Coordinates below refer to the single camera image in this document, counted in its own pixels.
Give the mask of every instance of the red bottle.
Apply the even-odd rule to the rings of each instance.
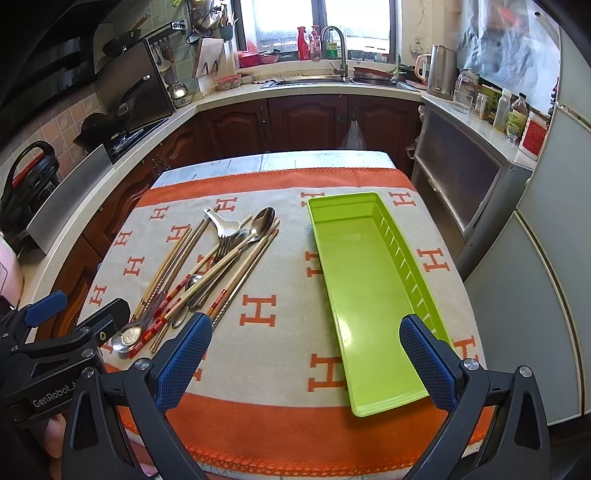
[[[297,52],[300,60],[309,60],[310,59],[310,47],[304,38],[304,33],[306,33],[305,27],[297,27],[298,36],[297,36]]]

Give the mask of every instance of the green plastic tray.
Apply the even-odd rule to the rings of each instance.
[[[328,289],[351,409],[365,417],[426,397],[400,345],[398,328],[416,313],[451,344],[421,270],[379,195],[308,200]]]

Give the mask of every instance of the white countertop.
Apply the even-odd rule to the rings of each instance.
[[[499,155],[503,156],[507,162],[518,165],[528,170],[535,169],[537,162],[532,160],[525,155],[519,148],[518,145],[505,137],[505,134],[492,128],[492,125],[486,120],[476,118],[471,113],[461,113],[452,108],[452,102],[444,100],[428,93],[423,93],[423,100],[432,105],[439,107],[451,115],[455,120],[459,121],[476,135],[481,137],[487,143],[489,143]]]
[[[260,84],[250,84],[225,92],[215,92],[201,100],[192,102],[177,110],[165,123],[150,132],[150,134],[140,143],[127,152],[113,166],[113,169],[109,170],[109,172],[82,201],[74,214],[72,214],[70,220],[66,223],[47,255],[43,256],[43,252],[38,250],[21,258],[25,287],[20,305],[33,303],[51,293],[51,288],[57,278],[57,274],[60,272],[62,265],[74,246],[74,243],[78,240],[78,237],[82,234],[82,230],[84,230],[92,216],[111,194],[114,188],[162,140],[190,118],[195,116],[195,114],[210,108],[247,102],[249,100],[291,95],[318,94],[370,95],[400,98],[416,102],[421,101],[420,92],[410,92],[407,90],[373,85],[291,85],[261,89]]]

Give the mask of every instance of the pan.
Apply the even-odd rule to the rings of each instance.
[[[125,50],[133,47],[142,36],[142,31],[139,29],[140,26],[150,18],[150,14],[145,14],[139,21],[133,26],[133,28],[121,35],[117,35],[107,43],[103,45],[103,53],[108,57],[114,59],[121,55]]]

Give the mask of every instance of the tablecloth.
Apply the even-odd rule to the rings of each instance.
[[[234,478],[400,478],[445,419],[429,398],[365,418],[350,410],[306,200],[369,191],[381,196],[415,253],[458,355],[485,364],[450,254],[413,185],[395,169],[305,168],[160,186],[142,197],[113,242],[81,318],[117,297],[133,310],[206,206],[219,205],[231,220],[273,206],[281,219],[279,235],[214,332],[180,405],[167,413],[204,470]],[[178,279],[216,243],[211,225]],[[132,362],[108,346],[103,354],[111,370]],[[147,347],[140,356],[151,356]],[[472,442],[483,438],[490,417],[483,414]],[[129,413],[124,423],[137,431]]]

